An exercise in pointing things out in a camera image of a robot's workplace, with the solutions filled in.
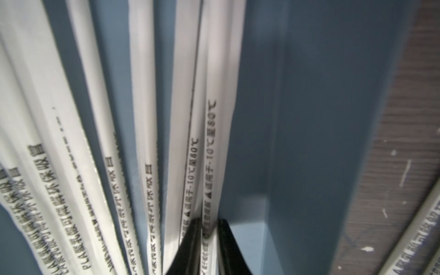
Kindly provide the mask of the pile straw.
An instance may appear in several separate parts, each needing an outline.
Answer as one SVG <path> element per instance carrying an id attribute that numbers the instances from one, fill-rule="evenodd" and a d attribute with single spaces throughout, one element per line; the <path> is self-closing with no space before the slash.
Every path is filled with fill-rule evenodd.
<path id="1" fill-rule="evenodd" d="M 216 274 L 215 228 L 237 95 L 246 1 L 208 2 L 200 273 Z"/>

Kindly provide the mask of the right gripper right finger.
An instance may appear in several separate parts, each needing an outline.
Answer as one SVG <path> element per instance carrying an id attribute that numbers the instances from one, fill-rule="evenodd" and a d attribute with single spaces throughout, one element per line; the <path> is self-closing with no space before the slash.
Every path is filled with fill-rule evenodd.
<path id="1" fill-rule="evenodd" d="M 251 275 L 229 223 L 225 219 L 217 222 L 217 238 L 220 275 Z"/>

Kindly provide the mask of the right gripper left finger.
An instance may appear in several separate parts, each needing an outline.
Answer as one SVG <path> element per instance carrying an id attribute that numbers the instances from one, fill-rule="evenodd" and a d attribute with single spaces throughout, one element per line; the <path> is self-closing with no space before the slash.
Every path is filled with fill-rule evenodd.
<path id="1" fill-rule="evenodd" d="M 201 218 L 193 219 L 166 275 L 198 275 L 201 257 Z"/>

